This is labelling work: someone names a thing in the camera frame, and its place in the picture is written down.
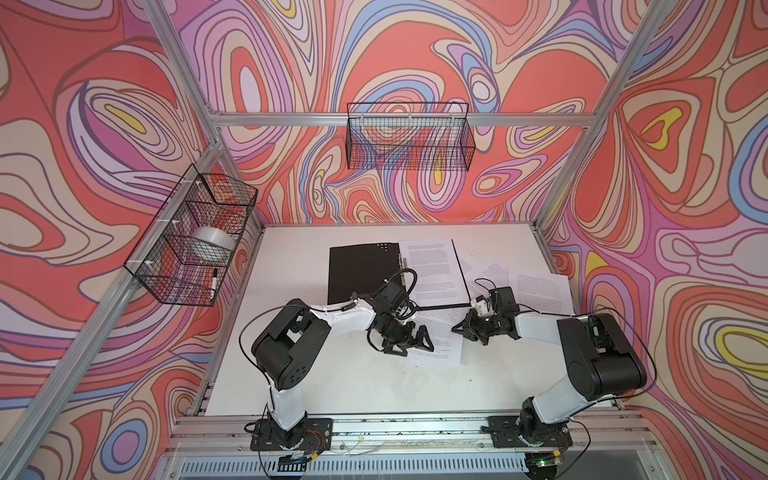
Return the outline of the printed paper sheet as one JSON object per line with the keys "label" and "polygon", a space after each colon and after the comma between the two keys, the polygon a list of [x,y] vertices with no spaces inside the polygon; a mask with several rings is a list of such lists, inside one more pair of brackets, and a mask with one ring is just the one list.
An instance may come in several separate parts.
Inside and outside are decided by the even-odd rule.
{"label": "printed paper sheet", "polygon": [[417,326],[427,327],[427,333],[434,346],[433,352],[411,349],[410,362],[429,367],[458,367],[461,363],[464,338],[452,331],[465,316],[466,310],[447,309],[420,311],[415,315]]}
{"label": "printed paper sheet", "polygon": [[399,243],[406,268],[417,274],[410,298],[421,308],[458,308],[470,295],[452,239],[412,240]]}
{"label": "printed paper sheet", "polygon": [[487,297],[494,288],[510,287],[515,299],[534,310],[551,314],[574,314],[566,276],[549,272],[512,271],[501,261],[461,261],[470,298]]}

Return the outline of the orange black folder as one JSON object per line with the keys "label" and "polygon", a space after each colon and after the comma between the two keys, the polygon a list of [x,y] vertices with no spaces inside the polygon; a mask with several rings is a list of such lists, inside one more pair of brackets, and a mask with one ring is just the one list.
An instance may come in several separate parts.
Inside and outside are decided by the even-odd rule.
{"label": "orange black folder", "polygon": [[[410,298],[416,286],[417,274],[404,266],[399,243],[377,242],[332,247],[329,250],[327,302],[340,303],[350,299],[354,293],[360,296],[371,294],[387,280],[400,284]],[[443,308],[454,307],[449,305],[421,309]]]}

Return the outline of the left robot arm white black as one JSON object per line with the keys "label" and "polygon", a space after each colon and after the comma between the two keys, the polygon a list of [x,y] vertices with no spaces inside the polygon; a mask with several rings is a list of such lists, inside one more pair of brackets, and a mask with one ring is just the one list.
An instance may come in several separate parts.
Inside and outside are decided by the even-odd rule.
{"label": "left robot arm white black", "polygon": [[411,349],[433,352],[427,327],[411,319],[415,313],[409,291],[394,281],[342,303],[312,306],[293,299],[283,306],[250,350],[269,383],[271,407],[261,424],[273,441],[287,449],[313,435],[308,431],[301,383],[329,337],[364,332],[370,340],[375,331],[381,342],[373,349],[379,353],[405,357]]}

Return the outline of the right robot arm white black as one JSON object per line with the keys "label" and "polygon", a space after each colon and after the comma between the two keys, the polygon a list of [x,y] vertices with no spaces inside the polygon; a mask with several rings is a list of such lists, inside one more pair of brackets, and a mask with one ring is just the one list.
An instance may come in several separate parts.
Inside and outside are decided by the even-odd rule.
{"label": "right robot arm white black", "polygon": [[527,398],[519,414],[490,417],[483,431],[495,443],[540,447],[565,438],[571,418],[591,406],[645,386],[648,374],[615,317],[609,313],[565,316],[516,301],[510,287],[495,288],[470,304],[451,331],[486,346],[491,338],[532,340],[561,349],[565,376]]}

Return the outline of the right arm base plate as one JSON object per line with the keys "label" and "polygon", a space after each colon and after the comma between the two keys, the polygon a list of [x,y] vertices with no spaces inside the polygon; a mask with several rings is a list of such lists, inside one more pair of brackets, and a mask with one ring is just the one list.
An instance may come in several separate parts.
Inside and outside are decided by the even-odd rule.
{"label": "right arm base plate", "polygon": [[489,416],[480,431],[491,437],[494,448],[535,448],[567,450],[573,445],[564,422],[542,423],[528,414],[520,416]]}

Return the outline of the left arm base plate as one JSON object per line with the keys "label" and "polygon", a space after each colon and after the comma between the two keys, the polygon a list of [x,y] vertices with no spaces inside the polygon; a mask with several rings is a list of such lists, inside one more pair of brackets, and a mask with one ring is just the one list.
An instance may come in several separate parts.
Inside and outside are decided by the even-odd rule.
{"label": "left arm base plate", "polygon": [[283,430],[270,417],[244,427],[251,434],[250,450],[256,452],[304,451],[322,453],[332,445],[333,420],[306,418]]}

